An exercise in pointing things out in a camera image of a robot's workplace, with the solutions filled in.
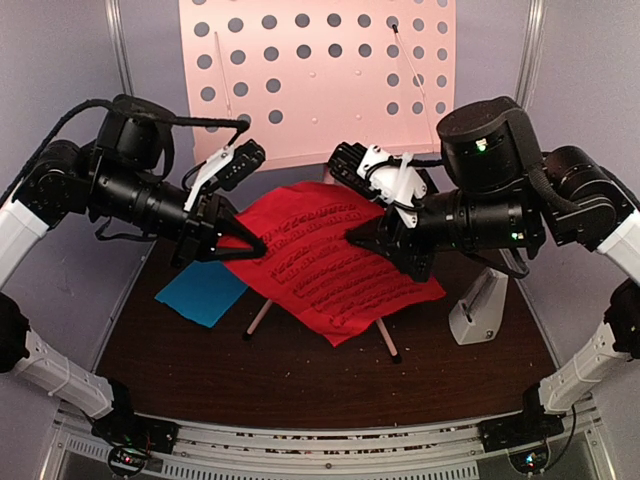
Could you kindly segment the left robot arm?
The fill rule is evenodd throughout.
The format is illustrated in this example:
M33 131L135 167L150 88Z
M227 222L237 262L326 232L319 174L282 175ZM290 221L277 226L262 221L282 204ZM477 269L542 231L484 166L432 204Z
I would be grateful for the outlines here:
M133 242L171 241L175 267L266 253L265 243L237 219L226 198L266 158L256 142L239 140L249 127L246 121L179 116L125 94L87 100L72 114L92 108L106 112L94 140L79 146L49 132L2 194L3 280L69 214L97 223L102 241L116 219L135 227ZM168 181L174 127L229 129L234 136L174 186Z

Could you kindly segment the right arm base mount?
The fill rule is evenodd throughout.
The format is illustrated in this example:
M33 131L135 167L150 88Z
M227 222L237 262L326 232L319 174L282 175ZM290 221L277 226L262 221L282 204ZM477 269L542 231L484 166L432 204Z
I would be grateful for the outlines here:
M527 418L523 412L484 420L478 424L485 453L505 450L514 470L535 475L551 462L548 439L564 432L562 417L542 415Z

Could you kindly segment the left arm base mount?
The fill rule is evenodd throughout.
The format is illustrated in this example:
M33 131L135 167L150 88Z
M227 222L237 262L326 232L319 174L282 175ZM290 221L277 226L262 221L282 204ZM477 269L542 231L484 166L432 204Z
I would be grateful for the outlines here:
M139 415L127 425L106 418L89 418L89 423L91 433L110 446L108 468L123 479L140 474L155 454L171 454L179 432L175 422Z

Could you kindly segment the red sheet music mat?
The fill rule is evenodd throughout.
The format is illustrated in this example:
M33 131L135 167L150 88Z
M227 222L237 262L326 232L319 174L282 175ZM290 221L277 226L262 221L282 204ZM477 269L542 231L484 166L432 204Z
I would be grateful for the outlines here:
M347 242L348 230L382 213L342 186L301 182L279 187L237 217L266 244L266 254L225 265L338 346L380 318L446 295L435 278L417 283L385 258Z

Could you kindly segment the pink music stand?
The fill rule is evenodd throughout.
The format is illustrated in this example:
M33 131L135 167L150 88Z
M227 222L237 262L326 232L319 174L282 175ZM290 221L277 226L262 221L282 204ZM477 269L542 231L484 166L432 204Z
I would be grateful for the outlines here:
M183 1L190 112L249 123L264 170L323 165L341 143L437 152L455 87L443 1Z

